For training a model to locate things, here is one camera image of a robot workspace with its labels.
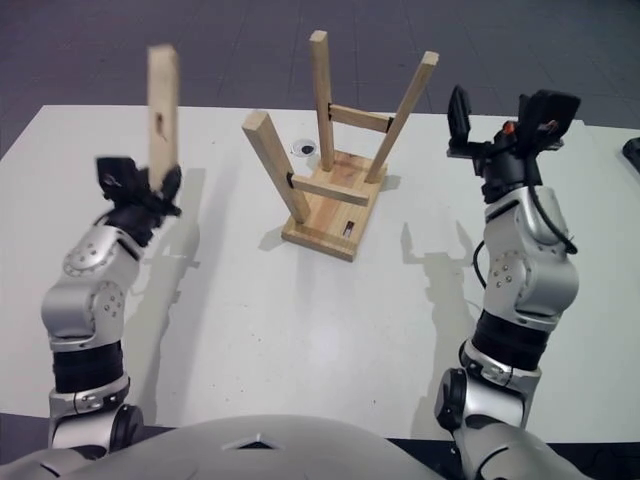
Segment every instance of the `wooden stick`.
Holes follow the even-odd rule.
[[[178,165],[178,54],[171,45],[150,47],[148,69],[149,186],[158,191]]]
[[[316,30],[309,38],[311,44],[311,68],[313,72],[313,94],[318,115],[318,136],[320,137],[320,161],[322,169],[333,166],[333,125],[329,118],[331,104],[331,74],[329,69],[329,38],[327,32]]]
[[[365,195],[353,188],[319,182],[318,180],[301,175],[293,175],[291,177],[291,183],[294,188],[302,190],[303,192],[322,195],[323,197],[333,198],[341,202],[352,203],[353,205],[360,205],[362,207],[366,207],[369,203],[369,195]]]
[[[387,136],[384,137],[382,145],[380,145],[378,153],[376,153],[376,156],[373,159],[373,164],[371,165],[371,169],[365,179],[367,183],[375,183],[380,180],[378,179],[378,172],[389,156],[389,152],[391,151],[393,144],[398,139],[398,135],[400,135],[402,127],[404,127],[407,118],[409,118],[409,114],[418,102],[420,94],[424,90],[424,87],[431,76],[431,72],[437,63],[437,53],[426,52],[424,57],[422,57],[422,61],[420,62],[420,65],[418,65],[416,73],[413,75],[409,88],[407,88],[404,98],[402,99],[402,102],[400,102],[395,119],[391,123],[391,128],[389,128]]]
[[[368,128],[377,132],[387,133],[393,117],[380,115],[378,113],[364,112],[356,108],[343,107],[342,105],[331,105],[329,107],[331,120],[354,127]]]
[[[267,112],[254,110],[245,120],[242,130],[258,154],[262,165],[291,212],[291,216],[296,222],[304,223],[309,216],[309,204],[304,193],[289,186],[287,176],[293,174],[293,167],[284,152],[271,117]]]

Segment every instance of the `black cable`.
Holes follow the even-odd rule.
[[[542,204],[540,203],[540,199],[538,198],[538,193],[536,192],[535,185],[530,180],[529,165],[532,164],[534,159],[535,159],[534,156],[528,157],[525,165],[525,183],[527,185],[527,190],[529,191],[529,195],[531,196],[531,200],[533,201],[533,205],[536,207],[536,210],[538,210],[540,217],[542,217],[542,220],[547,225],[549,230],[551,230],[551,232],[553,232],[553,234],[558,238],[558,240],[560,240],[564,244],[567,255],[575,255],[576,253],[578,253],[578,247],[576,247],[575,244],[570,239],[568,239],[566,235],[562,233],[560,229],[556,227],[553,221],[549,218],[549,215],[547,215],[547,212],[545,212]]]
[[[478,267],[478,255],[480,254],[480,250],[482,250],[482,247],[484,247],[484,240],[482,240],[478,244],[473,252],[473,269],[476,271],[478,281],[482,285],[482,288],[487,288],[487,282],[485,282],[484,278],[482,277],[482,272],[480,272],[480,267]]]

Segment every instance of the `table surface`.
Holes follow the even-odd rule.
[[[445,116],[411,116],[350,264],[280,240],[288,212],[242,133],[248,113],[180,109],[184,216],[157,233],[128,297],[129,401],[167,426],[292,413],[448,438],[432,408],[481,311],[470,265],[484,205],[470,162],[445,156]],[[317,139],[314,112],[270,113],[285,148]],[[108,207],[94,158],[146,164],[146,121],[145,107],[47,106],[0,163],[1,411],[48,415],[40,302]],[[473,117],[472,139],[503,121]],[[580,249],[580,292],[543,356],[529,423],[545,441],[638,440],[640,179],[617,151],[639,133],[574,122],[540,157]],[[373,155],[381,138],[336,125],[353,153]],[[302,174],[314,161],[292,157]]]

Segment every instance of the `rectangular slot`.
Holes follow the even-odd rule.
[[[344,238],[349,238],[351,236],[351,232],[353,232],[353,227],[355,226],[355,223],[353,223],[351,220],[349,220],[347,222],[347,225],[344,227],[344,231],[342,232],[342,236]]]

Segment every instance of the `floor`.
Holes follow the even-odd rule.
[[[553,88],[589,124],[640,128],[640,0],[0,0],[0,154],[42,104],[146,103],[160,42],[181,55],[183,105],[312,108],[315,29],[342,104],[395,110],[430,49],[418,111],[444,113],[456,83],[477,114]]]

